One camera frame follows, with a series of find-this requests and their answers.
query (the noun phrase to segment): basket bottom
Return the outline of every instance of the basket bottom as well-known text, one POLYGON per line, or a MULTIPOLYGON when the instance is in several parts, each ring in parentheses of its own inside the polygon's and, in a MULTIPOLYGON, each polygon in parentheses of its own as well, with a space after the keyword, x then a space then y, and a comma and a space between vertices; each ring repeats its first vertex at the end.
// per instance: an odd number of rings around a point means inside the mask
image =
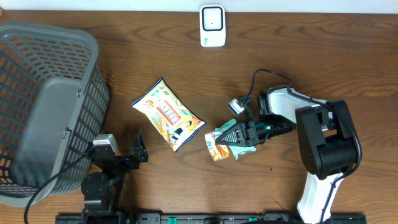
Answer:
POLYGON ((44 83, 11 162, 13 184, 38 188, 51 178, 80 83, 67 78, 52 78, 44 83))

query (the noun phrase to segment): white background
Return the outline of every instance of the white background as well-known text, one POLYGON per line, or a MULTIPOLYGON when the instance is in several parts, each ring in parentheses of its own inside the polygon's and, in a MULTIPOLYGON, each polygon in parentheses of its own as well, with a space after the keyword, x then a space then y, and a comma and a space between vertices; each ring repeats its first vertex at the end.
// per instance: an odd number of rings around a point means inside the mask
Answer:
POLYGON ((220 4, 227 12, 398 13, 398 0, 0 0, 3 9, 195 11, 220 4))

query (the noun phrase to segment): green connector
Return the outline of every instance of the green connector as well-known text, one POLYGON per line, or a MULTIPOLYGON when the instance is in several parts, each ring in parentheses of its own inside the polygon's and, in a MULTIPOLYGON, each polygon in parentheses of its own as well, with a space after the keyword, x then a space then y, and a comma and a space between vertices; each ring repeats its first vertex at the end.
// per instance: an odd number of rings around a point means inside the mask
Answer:
POLYGON ((177 218, 175 218, 175 217, 170 217, 170 218, 169 218, 169 224, 177 224, 177 218))

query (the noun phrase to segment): wooden table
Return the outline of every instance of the wooden table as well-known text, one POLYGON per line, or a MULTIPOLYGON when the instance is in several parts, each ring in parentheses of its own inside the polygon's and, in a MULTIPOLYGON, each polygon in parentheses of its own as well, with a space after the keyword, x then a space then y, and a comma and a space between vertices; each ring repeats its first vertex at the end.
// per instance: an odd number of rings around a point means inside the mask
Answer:
MULTIPOLYGON (((11 19, 83 29, 98 41, 111 92, 104 129, 126 152, 141 128, 149 151, 149 162, 127 176, 121 205, 164 213, 293 209, 307 174, 295 131, 237 161, 214 162, 203 137, 233 118, 226 105, 248 92, 253 71, 268 68, 293 76, 305 95, 349 105, 363 161, 332 210, 363 212, 368 223, 398 222, 398 16, 227 13, 226 45, 213 49, 200 46, 198 13, 4 11, 1 20, 11 19), (159 77, 208 123, 178 153, 131 108, 159 77)), ((261 74, 253 93, 284 83, 261 74)), ((58 213, 82 208, 78 190, 47 197, 29 218, 53 223, 58 213)), ((0 222, 20 223, 23 211, 2 205, 0 222)))

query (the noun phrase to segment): gray basket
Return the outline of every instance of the gray basket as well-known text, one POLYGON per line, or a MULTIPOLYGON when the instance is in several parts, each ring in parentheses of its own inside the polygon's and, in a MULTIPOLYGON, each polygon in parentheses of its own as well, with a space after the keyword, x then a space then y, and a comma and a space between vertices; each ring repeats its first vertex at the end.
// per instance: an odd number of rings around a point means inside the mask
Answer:
MULTIPOLYGON (((0 24, 0 202, 26 206, 46 180, 75 161, 99 133, 109 92, 89 33, 0 24)), ((48 194, 75 191, 89 160, 53 181, 48 194)))

